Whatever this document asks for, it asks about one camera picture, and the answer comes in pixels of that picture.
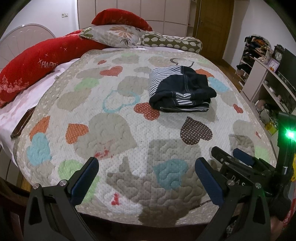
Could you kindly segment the black pants with frog print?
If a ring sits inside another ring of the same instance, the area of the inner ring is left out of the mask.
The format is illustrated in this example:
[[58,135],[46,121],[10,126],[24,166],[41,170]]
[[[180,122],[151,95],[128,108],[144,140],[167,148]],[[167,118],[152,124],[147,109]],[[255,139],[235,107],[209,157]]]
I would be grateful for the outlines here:
[[162,112],[207,112],[216,96],[207,76],[187,66],[158,67],[149,74],[149,104]]

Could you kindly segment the white shelf unit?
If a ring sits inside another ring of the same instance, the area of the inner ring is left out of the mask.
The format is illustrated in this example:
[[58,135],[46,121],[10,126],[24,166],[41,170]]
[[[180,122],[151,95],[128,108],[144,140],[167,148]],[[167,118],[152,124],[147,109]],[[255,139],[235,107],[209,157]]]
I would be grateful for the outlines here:
[[278,112],[295,114],[295,88],[278,73],[280,63],[272,58],[273,51],[264,37],[246,37],[235,72],[243,97],[270,137],[278,130]]

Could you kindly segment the heart pattern quilted bedspread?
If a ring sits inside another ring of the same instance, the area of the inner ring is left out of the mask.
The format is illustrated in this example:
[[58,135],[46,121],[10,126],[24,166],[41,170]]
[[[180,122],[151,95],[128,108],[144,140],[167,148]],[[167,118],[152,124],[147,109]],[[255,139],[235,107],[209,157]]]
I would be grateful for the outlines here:
[[[163,113],[149,104],[149,73],[188,66],[217,96],[205,113]],[[219,147],[241,149],[271,165],[269,139],[232,82],[212,62],[189,52],[121,49],[84,54],[46,91],[14,145],[31,183],[56,185],[89,157],[99,172],[81,213],[133,225],[207,223],[217,210],[194,168]]]

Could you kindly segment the dark phone on bed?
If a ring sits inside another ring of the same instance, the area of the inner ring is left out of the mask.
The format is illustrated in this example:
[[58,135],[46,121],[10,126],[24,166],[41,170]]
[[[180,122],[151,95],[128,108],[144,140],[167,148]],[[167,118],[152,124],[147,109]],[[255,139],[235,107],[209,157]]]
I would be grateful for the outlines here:
[[15,139],[17,137],[19,137],[24,129],[24,127],[27,125],[28,121],[31,119],[34,110],[35,110],[35,106],[31,109],[28,109],[27,112],[23,115],[23,117],[21,118],[21,120],[18,122],[18,124],[16,125],[15,129],[13,130],[12,134],[11,134],[11,139]]

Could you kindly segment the black television screen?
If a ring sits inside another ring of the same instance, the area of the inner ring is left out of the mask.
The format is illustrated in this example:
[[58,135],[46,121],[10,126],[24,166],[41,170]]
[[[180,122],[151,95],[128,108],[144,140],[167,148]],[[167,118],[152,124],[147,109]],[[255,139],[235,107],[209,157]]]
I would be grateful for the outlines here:
[[285,49],[278,73],[283,76],[294,88],[296,85],[296,56]]

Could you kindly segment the small desk clock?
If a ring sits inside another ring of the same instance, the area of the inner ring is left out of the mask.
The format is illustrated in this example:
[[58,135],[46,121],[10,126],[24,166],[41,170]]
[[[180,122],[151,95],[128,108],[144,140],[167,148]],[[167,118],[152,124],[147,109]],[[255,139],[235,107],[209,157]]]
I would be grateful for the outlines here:
[[284,52],[285,48],[282,45],[277,44],[276,46],[274,46],[272,58],[280,63]]

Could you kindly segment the olive cloud pattern bolster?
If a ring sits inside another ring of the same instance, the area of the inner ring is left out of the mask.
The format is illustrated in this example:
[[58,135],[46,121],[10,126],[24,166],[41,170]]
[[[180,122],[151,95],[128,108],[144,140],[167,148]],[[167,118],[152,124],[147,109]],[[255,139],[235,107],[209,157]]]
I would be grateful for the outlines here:
[[199,53],[203,44],[199,39],[193,37],[166,36],[157,32],[146,32],[137,43],[138,46],[166,47],[177,50]]

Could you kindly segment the wooden door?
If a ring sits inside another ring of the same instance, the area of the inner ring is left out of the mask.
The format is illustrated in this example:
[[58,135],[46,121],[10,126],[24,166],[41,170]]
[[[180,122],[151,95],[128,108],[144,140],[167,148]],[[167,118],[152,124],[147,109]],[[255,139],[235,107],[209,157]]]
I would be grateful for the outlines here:
[[230,32],[234,1],[200,1],[196,38],[202,42],[200,54],[212,62],[221,62]]

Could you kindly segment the red bolster pillow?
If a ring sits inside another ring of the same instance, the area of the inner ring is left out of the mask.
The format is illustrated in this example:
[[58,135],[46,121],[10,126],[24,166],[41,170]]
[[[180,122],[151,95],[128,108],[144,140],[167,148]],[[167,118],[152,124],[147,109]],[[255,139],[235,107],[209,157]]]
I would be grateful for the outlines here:
[[11,60],[1,71],[1,107],[58,65],[80,58],[90,50],[107,48],[105,44],[80,37],[80,32],[39,42]]

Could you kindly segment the grey floral pillow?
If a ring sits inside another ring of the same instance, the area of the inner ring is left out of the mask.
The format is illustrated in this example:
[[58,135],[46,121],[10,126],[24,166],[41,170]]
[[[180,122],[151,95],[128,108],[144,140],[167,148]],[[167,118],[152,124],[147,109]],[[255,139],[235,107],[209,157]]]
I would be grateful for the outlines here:
[[129,25],[102,25],[83,29],[79,36],[115,48],[135,48],[146,31]]

